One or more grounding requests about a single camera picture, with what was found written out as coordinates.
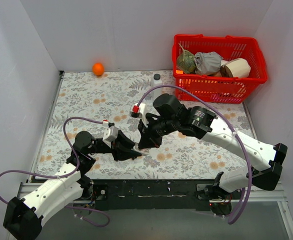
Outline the white earbud charging case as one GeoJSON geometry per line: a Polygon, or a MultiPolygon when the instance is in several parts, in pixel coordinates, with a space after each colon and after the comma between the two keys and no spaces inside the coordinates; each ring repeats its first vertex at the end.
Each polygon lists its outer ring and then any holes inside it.
{"type": "Polygon", "coordinates": [[[149,153],[150,153],[149,149],[146,149],[146,148],[144,148],[144,149],[139,149],[139,146],[138,146],[138,145],[135,145],[135,146],[132,148],[132,150],[135,151],[135,152],[137,152],[137,153],[139,153],[139,154],[141,154],[142,156],[147,156],[147,155],[149,155],[149,153]]]}

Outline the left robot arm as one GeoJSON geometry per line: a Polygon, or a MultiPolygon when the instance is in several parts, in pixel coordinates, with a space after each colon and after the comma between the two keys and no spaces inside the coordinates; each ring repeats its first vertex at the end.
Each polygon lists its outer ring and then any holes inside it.
{"type": "Polygon", "coordinates": [[[137,143],[112,126],[103,138],[79,132],[74,152],[53,178],[22,198],[12,198],[6,208],[3,226],[18,240],[34,240],[44,224],[58,211],[76,199],[92,200],[99,195],[93,181],[86,175],[96,160],[93,154],[112,154],[114,160],[125,161],[149,154],[137,143]]]}

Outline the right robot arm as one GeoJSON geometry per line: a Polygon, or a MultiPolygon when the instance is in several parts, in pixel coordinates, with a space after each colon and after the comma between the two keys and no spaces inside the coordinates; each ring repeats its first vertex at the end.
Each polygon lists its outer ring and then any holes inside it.
{"type": "Polygon", "coordinates": [[[231,130],[216,113],[201,106],[186,107],[167,93],[157,97],[153,107],[157,115],[149,113],[144,103],[132,107],[131,116],[140,119],[139,149],[159,148],[163,136],[178,131],[187,137],[213,143],[242,159],[248,155],[249,168],[245,166],[218,174],[212,186],[217,198],[224,199],[248,183],[266,191],[276,188],[288,151],[286,145],[266,144],[240,131],[231,130]]]}

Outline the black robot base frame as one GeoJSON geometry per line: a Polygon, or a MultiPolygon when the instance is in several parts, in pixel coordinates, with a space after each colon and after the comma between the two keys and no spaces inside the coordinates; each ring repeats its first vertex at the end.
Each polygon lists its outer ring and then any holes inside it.
{"type": "Polygon", "coordinates": [[[204,199],[200,191],[213,183],[213,179],[95,179],[93,196],[74,203],[92,204],[100,211],[210,211],[212,200],[204,199]]]}

